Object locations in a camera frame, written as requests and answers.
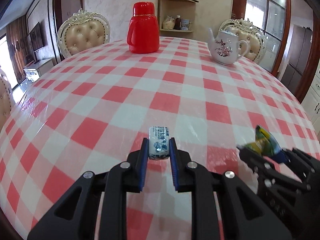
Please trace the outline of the small white blue candy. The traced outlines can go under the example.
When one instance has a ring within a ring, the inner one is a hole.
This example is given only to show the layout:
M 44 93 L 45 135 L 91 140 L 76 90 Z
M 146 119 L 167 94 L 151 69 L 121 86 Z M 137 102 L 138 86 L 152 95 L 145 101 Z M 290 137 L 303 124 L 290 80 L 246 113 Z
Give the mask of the small white blue candy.
M 149 128 L 149 158 L 162 160 L 169 158 L 169 129 L 164 126 Z

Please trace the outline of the beige tufted chair left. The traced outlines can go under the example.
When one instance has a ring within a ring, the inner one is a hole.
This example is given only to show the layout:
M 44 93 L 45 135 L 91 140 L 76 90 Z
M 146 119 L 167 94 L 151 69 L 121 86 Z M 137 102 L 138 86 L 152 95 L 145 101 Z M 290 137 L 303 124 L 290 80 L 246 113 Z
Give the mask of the beige tufted chair left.
M 9 80 L 0 69 L 0 131 L 2 130 L 5 122 L 7 121 L 12 108 L 15 105 L 14 98 L 12 96 L 12 88 L 9 83 Z

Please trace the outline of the dark bottle on shelf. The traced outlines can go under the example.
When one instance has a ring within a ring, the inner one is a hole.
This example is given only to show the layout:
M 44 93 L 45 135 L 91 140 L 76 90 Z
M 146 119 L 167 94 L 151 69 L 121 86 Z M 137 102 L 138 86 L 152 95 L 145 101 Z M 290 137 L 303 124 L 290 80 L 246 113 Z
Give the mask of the dark bottle on shelf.
M 177 15 L 175 19 L 174 30 L 180 30 L 180 29 L 181 29 L 181 17 L 180 15 Z

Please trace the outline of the red thermos jug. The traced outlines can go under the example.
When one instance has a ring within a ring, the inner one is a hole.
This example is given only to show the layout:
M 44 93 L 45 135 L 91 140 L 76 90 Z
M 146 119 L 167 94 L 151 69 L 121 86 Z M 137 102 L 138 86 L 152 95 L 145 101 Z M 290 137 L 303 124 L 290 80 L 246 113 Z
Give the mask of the red thermos jug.
M 152 2 L 137 2 L 129 23 L 127 44 L 135 54 L 149 54 L 159 50 L 159 26 Z

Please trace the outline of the glass paned door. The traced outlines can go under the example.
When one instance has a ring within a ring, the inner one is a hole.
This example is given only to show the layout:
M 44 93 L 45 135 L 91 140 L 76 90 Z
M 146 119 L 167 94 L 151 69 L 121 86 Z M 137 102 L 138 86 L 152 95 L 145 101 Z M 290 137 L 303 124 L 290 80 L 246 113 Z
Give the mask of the glass paned door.
M 289 35 L 291 0 L 233 0 L 231 18 L 249 20 L 263 32 L 266 53 L 259 64 L 277 76 Z

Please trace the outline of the beige tufted chair back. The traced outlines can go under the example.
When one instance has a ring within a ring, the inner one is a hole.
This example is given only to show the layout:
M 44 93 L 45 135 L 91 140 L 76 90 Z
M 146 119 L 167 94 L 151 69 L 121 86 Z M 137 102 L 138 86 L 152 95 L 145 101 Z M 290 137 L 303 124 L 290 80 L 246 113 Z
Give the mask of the beige tufted chair back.
M 108 43 L 110 32 L 110 24 L 105 16 L 79 9 L 59 27 L 57 43 L 66 59 L 86 49 Z

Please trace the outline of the white tv cabinet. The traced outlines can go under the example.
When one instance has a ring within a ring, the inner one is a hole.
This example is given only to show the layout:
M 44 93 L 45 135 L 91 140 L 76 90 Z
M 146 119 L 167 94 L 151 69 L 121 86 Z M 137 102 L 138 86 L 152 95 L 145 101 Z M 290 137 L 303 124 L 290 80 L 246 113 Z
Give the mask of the white tv cabinet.
M 52 59 L 40 60 L 37 63 L 31 62 L 24 68 L 25 77 L 27 80 L 35 82 L 53 66 Z

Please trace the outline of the red white checkered tablecloth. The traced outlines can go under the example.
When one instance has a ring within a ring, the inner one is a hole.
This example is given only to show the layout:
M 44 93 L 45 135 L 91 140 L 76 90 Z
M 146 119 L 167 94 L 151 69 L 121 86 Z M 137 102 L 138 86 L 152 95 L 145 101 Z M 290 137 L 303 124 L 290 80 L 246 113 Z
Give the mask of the red white checkered tablecloth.
M 257 125 L 283 148 L 319 157 L 317 132 L 297 99 L 246 58 L 212 60 L 203 42 L 161 38 L 153 54 L 125 41 L 54 66 L 16 103 L 1 131 L 1 208 L 18 234 L 31 228 L 86 171 L 103 173 L 166 126 L 179 149 L 208 170 L 257 181 L 237 145 Z

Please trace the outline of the beige tufted chair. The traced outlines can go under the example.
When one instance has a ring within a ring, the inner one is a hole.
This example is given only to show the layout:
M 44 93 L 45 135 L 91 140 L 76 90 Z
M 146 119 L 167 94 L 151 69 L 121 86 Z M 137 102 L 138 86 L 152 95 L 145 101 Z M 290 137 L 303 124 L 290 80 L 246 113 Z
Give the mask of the beige tufted chair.
M 244 57 L 257 64 L 262 61 L 266 53 L 266 37 L 249 19 L 226 20 L 220 25 L 219 30 L 230 31 L 238 36 L 239 41 L 248 43 L 249 49 Z
M 2 130 L 5 122 L 7 121 L 12 108 L 15 105 L 14 98 L 12 96 L 12 88 L 9 83 L 9 80 L 0 69 L 0 131 Z
M 108 43 L 110 32 L 110 24 L 105 16 L 79 9 L 59 27 L 57 43 L 66 59 L 86 49 Z

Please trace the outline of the wooden corner shelf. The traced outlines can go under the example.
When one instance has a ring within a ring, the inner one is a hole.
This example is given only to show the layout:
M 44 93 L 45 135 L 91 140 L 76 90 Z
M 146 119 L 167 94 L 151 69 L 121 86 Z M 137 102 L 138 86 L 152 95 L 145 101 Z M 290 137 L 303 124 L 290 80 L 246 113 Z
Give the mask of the wooden corner shelf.
M 157 18 L 160 35 L 193 39 L 197 4 L 198 2 L 195 0 L 158 0 Z M 167 19 L 167 17 L 176 19 L 178 15 L 180 15 L 182 20 L 189 21 L 188 28 L 185 27 L 183 30 L 177 30 L 166 29 L 163 27 L 163 22 Z

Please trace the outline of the wall mounted television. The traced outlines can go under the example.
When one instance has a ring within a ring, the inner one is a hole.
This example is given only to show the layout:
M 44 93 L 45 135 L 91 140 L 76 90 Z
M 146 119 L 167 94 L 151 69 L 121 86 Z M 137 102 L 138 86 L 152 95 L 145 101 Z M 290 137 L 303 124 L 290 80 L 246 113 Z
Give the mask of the wall mounted television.
M 40 22 L 33 27 L 29 33 L 33 51 L 38 51 L 44 47 Z

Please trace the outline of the white floral teapot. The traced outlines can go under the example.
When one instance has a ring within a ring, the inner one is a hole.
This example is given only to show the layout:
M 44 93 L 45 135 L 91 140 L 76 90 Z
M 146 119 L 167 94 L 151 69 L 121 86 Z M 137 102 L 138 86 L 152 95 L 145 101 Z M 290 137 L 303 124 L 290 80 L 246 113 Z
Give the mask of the white floral teapot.
M 208 49 L 212 58 L 224 65 L 230 66 L 249 51 L 249 44 L 233 32 L 220 30 L 216 37 L 211 28 L 208 29 Z

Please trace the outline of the white drawer cabinet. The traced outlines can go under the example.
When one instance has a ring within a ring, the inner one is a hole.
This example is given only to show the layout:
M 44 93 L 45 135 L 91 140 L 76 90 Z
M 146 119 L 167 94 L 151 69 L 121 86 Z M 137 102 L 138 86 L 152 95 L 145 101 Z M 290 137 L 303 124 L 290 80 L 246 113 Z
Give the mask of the white drawer cabinet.
M 302 107 L 308 119 L 314 122 L 319 115 L 319 77 L 317 75 L 313 78 L 311 86 L 303 99 Z

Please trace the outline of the green yellow snack packet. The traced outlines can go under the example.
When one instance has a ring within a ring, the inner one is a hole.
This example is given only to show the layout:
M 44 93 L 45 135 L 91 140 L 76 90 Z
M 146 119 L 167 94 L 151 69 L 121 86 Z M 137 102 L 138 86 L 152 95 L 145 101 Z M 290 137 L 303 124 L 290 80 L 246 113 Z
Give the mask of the green yellow snack packet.
M 281 147 L 274 136 L 260 125 L 257 125 L 255 128 L 255 141 L 247 143 L 245 148 L 252 150 L 260 156 L 267 156 L 269 158 L 281 151 Z

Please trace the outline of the beige tufted chair right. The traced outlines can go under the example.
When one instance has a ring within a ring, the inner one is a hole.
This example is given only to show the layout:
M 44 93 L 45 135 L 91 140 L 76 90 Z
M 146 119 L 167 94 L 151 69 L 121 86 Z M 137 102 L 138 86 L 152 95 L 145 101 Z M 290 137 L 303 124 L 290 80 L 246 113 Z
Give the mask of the beige tufted chair right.
M 266 37 L 249 19 L 226 20 L 220 25 L 219 30 L 230 31 L 238 36 L 239 41 L 248 43 L 249 49 L 244 57 L 257 64 L 262 61 L 266 53 Z

